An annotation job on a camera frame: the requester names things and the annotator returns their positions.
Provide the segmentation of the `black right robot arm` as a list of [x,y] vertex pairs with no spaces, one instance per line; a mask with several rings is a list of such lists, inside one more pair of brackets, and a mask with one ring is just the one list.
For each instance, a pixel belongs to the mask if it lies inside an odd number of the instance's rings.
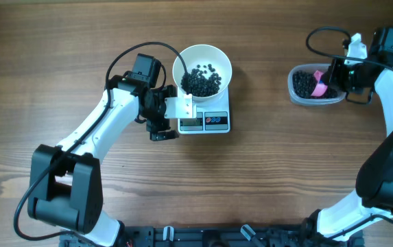
[[331,65],[317,83],[336,86],[347,95],[365,88],[377,94],[387,137],[361,166],[352,192],[304,219],[300,243],[346,242],[378,221],[393,224],[393,27],[377,28],[369,48],[354,35],[348,35],[342,45],[345,56],[332,54]]

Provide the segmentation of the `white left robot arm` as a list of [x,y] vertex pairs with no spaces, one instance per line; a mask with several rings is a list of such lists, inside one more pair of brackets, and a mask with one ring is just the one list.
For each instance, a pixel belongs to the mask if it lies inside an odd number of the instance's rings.
[[165,70],[159,60],[138,54],[131,70],[108,78],[102,100],[56,146],[40,145],[32,154],[30,186],[22,201],[30,218],[59,226],[94,246],[127,246],[125,226],[103,209],[100,165],[123,130],[145,124],[152,141],[178,135],[165,118],[165,100],[174,86],[156,86]]

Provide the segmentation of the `pink scoop with blue handle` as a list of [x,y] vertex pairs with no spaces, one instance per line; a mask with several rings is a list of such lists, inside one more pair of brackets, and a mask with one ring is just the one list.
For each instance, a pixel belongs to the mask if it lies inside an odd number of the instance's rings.
[[317,84],[311,94],[312,97],[321,97],[326,93],[328,86],[321,80],[323,75],[324,73],[319,70],[314,72],[313,77],[315,78]]

